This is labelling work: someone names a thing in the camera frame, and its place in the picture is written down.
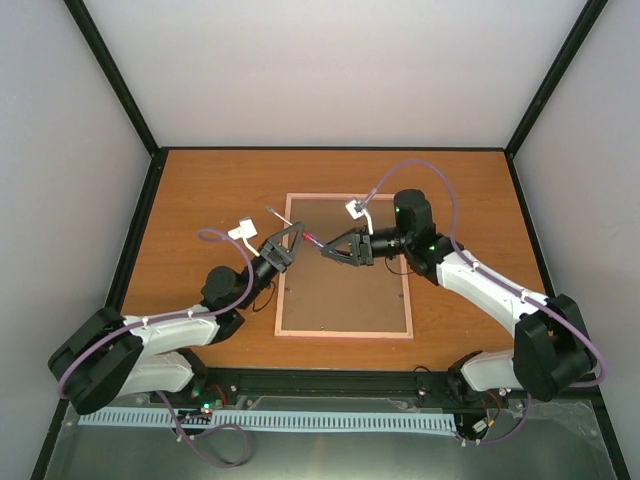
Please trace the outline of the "grey metal front plate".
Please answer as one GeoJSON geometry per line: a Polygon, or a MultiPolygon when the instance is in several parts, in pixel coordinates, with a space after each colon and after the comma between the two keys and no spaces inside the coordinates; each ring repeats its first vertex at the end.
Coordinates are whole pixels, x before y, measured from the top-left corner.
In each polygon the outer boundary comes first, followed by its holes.
{"type": "Polygon", "coordinates": [[[47,479],[616,479],[584,402],[535,405],[495,445],[411,433],[252,432],[248,462],[217,468],[168,428],[61,429],[47,479]]]}

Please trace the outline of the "black cage frame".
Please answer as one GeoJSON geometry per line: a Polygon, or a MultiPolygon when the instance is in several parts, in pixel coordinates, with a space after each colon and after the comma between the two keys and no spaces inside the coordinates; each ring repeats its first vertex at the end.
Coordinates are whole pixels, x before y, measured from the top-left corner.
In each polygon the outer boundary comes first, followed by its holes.
{"type": "MultiPolygon", "coordinates": [[[[571,63],[578,54],[592,28],[596,25],[609,1],[586,1],[584,7],[580,11],[577,19],[566,39],[564,40],[558,54],[553,60],[549,70],[545,74],[540,86],[528,105],[525,113],[519,121],[513,135],[509,139],[505,148],[498,147],[426,147],[426,146],[410,146],[410,147],[371,147],[371,146],[214,146],[214,147],[195,147],[195,146],[164,146],[160,147],[156,142],[147,122],[141,113],[134,96],[132,95],[124,77],[122,76],[117,63],[115,62],[107,44],[105,43],[89,9],[84,1],[63,1],[69,14],[73,18],[78,30],[84,37],[84,41],[90,48],[94,58],[100,66],[104,76],[110,84],[112,91],[118,98],[124,112],[130,120],[136,134],[142,141],[142,144],[150,156],[149,167],[145,176],[145,180],[139,195],[132,220],[129,225],[126,240],[122,248],[118,264],[114,273],[113,280],[109,288],[105,306],[121,309],[124,304],[126,293],[130,284],[130,280],[134,271],[135,261],[137,260],[143,236],[148,224],[149,217],[152,212],[152,206],[155,201],[156,193],[159,188],[162,175],[164,173],[165,164],[171,151],[185,150],[211,150],[211,151],[293,151],[300,152],[499,152],[504,155],[504,162],[508,168],[511,181],[513,184],[514,194],[517,197],[521,211],[521,216],[526,226],[529,236],[529,242],[536,260],[539,277],[544,286],[545,293],[552,294],[554,292],[553,283],[547,264],[544,259],[542,248],[536,229],[531,219],[531,214],[525,194],[522,189],[521,179],[518,176],[515,158],[521,147],[524,145],[527,137],[530,135],[534,125],[538,122],[544,108],[552,98],[552,95],[561,80],[565,76],[571,63]]],[[[63,414],[66,413],[66,407],[70,406],[67,400],[60,400],[55,413],[51,420],[48,433],[45,437],[44,444],[41,448],[36,466],[34,467],[31,479],[44,479],[47,471],[51,468],[51,459],[54,453],[54,441],[57,444],[61,437],[59,432],[63,426],[63,414]]],[[[600,417],[596,417],[599,421],[599,427],[604,430],[604,440],[607,447],[607,454],[612,460],[614,472],[621,475],[618,478],[630,479],[626,463],[623,459],[622,452],[614,433],[610,417],[606,407],[601,407],[602,413],[598,412],[600,417]]]]}

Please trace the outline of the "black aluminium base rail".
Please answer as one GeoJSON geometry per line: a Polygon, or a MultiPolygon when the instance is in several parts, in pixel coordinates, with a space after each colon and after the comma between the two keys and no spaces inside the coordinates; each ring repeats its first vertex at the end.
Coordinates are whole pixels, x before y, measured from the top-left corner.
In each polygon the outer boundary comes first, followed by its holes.
{"type": "Polygon", "coordinates": [[[211,368],[207,377],[167,397],[174,406],[202,406],[220,400],[236,406],[260,397],[322,397],[406,400],[421,408],[476,411],[506,409],[509,394],[465,390],[445,372],[211,368]]]}

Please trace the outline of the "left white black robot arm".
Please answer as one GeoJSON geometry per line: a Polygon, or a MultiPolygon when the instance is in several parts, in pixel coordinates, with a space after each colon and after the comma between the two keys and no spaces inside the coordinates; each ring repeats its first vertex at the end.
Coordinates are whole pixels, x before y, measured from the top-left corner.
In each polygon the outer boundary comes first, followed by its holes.
{"type": "Polygon", "coordinates": [[[218,266],[206,277],[202,299],[182,310],[155,315],[121,315],[113,307],[96,311],[49,358],[60,397],[81,415],[137,393],[176,393],[186,402],[208,390],[207,369],[193,348],[221,343],[243,325],[243,311],[271,288],[294,262],[305,234],[296,222],[267,237],[258,248],[250,218],[222,232],[199,230],[203,241],[228,242],[242,255],[237,272],[218,266]]]}

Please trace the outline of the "pink photo frame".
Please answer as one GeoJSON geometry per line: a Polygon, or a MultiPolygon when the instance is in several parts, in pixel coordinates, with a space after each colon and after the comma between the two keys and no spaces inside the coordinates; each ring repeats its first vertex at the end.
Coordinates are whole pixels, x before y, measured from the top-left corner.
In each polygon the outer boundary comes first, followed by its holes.
{"type": "MultiPolygon", "coordinates": [[[[359,194],[288,193],[284,217],[302,222],[328,242],[366,220],[354,222],[345,203],[359,194]]],[[[373,220],[394,225],[393,195],[369,203],[373,220]]],[[[321,256],[304,241],[294,264],[280,275],[274,335],[300,338],[413,339],[409,268],[402,256],[354,267],[321,256]]]]}

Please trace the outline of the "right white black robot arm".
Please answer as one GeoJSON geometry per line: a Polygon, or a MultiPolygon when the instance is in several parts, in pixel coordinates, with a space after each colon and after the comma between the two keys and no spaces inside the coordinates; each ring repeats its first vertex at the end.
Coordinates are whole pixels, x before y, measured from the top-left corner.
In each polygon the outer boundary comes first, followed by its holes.
{"type": "Polygon", "coordinates": [[[548,402],[583,385],[598,360],[579,326],[582,316],[574,300],[531,292],[479,262],[438,232],[422,191],[402,190],[393,205],[394,226],[353,228],[324,246],[322,254],[356,267],[402,256],[413,273],[465,298],[512,336],[512,349],[473,352],[450,367],[449,387],[458,398],[513,389],[548,402]]]}

